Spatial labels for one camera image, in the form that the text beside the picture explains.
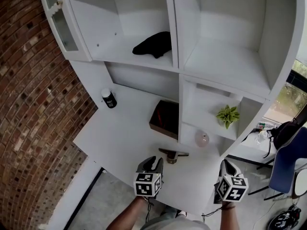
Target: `forearm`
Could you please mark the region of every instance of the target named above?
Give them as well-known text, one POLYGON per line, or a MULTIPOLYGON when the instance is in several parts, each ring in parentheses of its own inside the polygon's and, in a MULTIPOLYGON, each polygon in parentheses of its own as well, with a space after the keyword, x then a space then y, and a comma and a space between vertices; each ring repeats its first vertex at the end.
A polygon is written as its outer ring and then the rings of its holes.
POLYGON ((131 230, 145 206, 146 201, 142 197, 136 197, 106 230, 131 230))
POLYGON ((239 224, 236 218, 236 208, 233 207, 234 204, 231 203, 222 210, 222 219, 221 219, 221 229, 220 230, 239 230, 239 224))

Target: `concrete floor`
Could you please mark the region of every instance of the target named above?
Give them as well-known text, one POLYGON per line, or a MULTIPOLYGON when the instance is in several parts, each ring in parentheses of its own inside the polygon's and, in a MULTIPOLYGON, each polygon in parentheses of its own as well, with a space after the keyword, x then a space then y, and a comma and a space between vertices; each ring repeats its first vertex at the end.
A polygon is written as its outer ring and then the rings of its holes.
MULTIPOLYGON (((271 171, 263 168, 256 171, 256 166, 248 163, 233 161, 248 178, 250 190, 262 188, 268 184, 271 171)), ((272 200, 263 201, 266 196, 273 195, 271 189, 248 196, 237 204, 236 212, 241 230, 266 230, 268 221, 282 210, 287 210, 292 205, 291 199, 273 202, 272 200)), ((102 174, 95 186, 91 190, 88 198, 81 207, 79 213, 72 222, 69 230, 101 230, 106 229, 109 223, 121 213, 126 206, 134 199, 133 189, 112 176, 110 173, 102 174)), ((302 209, 301 220, 295 230, 307 219, 307 195, 301 197, 297 204, 302 209)), ((150 219, 160 215, 164 205, 156 202, 152 207, 150 219)), ((205 214, 217 209, 219 206, 213 204, 213 195, 206 207, 205 214)), ((147 209, 144 209, 133 230, 139 230, 145 223, 147 209)), ((202 220, 201 216, 188 214, 192 220, 202 220)), ((206 224, 211 230, 220 229, 221 212, 206 218, 206 224)))

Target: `black cable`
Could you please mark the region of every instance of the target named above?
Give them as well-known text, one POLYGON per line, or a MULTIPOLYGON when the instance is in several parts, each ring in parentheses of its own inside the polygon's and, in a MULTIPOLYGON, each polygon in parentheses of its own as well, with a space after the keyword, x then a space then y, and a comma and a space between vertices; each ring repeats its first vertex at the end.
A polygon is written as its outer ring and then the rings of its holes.
POLYGON ((210 213, 208 213, 208 214, 202 214, 201 216, 202 216, 202 222, 203 223, 205 223, 205 217, 210 217, 210 216, 212 216, 215 212, 217 212, 217 211, 219 211, 219 210, 221 210, 221 209, 223 209, 223 208, 226 208, 228 205, 230 204, 230 202, 227 202, 227 204, 225 204, 225 205, 223 205, 222 207, 220 207, 220 208, 218 208, 218 209, 216 209, 215 211, 212 211, 212 212, 210 212, 210 213))
POLYGON ((154 206, 154 204, 151 203, 149 200, 150 200, 150 197, 148 198, 148 208, 147 208, 147 209, 148 209, 148 212, 147 212, 147 216, 146 216, 146 220, 145 220, 146 223, 147 223, 148 220, 149 220, 150 210, 151 210, 152 206, 154 206))

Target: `blue chair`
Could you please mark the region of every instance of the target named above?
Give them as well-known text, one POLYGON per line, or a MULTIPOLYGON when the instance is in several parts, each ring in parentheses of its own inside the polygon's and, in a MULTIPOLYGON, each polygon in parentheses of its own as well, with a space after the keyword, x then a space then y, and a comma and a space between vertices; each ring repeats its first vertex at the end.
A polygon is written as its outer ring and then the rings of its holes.
POLYGON ((290 192, 292 180, 295 172, 295 162, 298 159, 307 158, 307 128, 301 127, 275 155, 275 162, 270 178, 269 185, 248 195, 256 194, 265 189, 271 188, 280 192, 279 194, 265 198, 269 200, 282 194, 290 192))

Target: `small succulent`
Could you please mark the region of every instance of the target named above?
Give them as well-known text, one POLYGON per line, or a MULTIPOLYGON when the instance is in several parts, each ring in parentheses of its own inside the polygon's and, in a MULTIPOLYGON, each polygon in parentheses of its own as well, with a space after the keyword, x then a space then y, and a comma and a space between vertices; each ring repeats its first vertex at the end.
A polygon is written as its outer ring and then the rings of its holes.
POLYGON ((225 123, 226 129, 229 128, 229 125, 232 122, 236 122, 240 118, 240 113, 236 111, 236 106, 229 108, 229 105, 226 105, 225 108, 222 108, 219 113, 216 115, 217 118, 221 119, 225 123))

